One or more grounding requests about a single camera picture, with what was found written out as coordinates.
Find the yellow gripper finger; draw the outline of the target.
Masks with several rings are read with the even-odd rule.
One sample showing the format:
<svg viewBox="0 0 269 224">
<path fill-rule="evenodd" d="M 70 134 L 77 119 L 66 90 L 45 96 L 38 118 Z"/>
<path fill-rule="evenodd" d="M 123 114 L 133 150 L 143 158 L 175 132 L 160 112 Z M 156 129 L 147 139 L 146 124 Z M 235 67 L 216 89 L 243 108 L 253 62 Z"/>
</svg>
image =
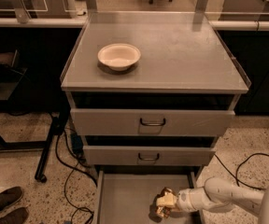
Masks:
<svg viewBox="0 0 269 224">
<path fill-rule="evenodd" d="M 159 197 L 156 204 L 160 207 L 174 208 L 177 203 L 177 197 L 172 193 L 167 193 L 162 197 Z"/>
</svg>

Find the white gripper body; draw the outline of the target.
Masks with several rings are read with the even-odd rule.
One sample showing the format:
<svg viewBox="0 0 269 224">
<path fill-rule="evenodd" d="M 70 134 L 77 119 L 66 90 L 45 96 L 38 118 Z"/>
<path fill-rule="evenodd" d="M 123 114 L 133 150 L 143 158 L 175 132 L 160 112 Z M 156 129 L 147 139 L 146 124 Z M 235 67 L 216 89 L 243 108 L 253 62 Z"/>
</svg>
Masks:
<svg viewBox="0 0 269 224">
<path fill-rule="evenodd" d="M 183 212 L 192 213 L 197 209 L 192 205 L 191 190 L 183 189 L 177 194 L 177 208 Z"/>
</svg>

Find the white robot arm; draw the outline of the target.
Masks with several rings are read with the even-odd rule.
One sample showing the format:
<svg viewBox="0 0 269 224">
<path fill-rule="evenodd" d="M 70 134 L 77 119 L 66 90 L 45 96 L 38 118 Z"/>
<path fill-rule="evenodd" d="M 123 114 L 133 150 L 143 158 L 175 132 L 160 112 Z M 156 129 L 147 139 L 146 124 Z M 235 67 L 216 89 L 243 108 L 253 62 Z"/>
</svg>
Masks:
<svg viewBox="0 0 269 224">
<path fill-rule="evenodd" d="M 172 212 L 201 210 L 222 213 L 231 211 L 235 205 L 257 217 L 258 224 L 269 224 L 269 186 L 260 192 L 217 177 L 208 178 L 200 188 L 182 189 L 178 193 L 164 188 L 156 198 L 156 215 L 168 218 Z"/>
</svg>

